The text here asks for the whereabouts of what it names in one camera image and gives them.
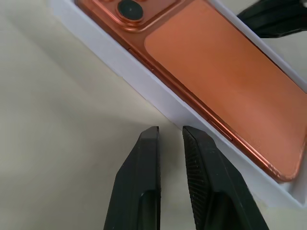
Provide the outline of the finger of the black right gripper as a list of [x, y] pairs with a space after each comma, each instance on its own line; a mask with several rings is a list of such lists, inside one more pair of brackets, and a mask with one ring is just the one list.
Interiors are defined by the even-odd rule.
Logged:
[[264, 230], [266, 222], [241, 173], [204, 131], [182, 129], [189, 196], [198, 230]]

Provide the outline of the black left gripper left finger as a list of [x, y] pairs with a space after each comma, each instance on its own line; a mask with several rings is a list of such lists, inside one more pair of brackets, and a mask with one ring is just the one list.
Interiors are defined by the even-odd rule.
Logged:
[[160, 229], [159, 127], [141, 132], [115, 177], [106, 230]]

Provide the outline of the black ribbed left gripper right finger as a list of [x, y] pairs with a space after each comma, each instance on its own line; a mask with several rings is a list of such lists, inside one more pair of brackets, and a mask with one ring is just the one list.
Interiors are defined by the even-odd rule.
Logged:
[[307, 30], [301, 0], [259, 0], [237, 17], [260, 38], [280, 38]]

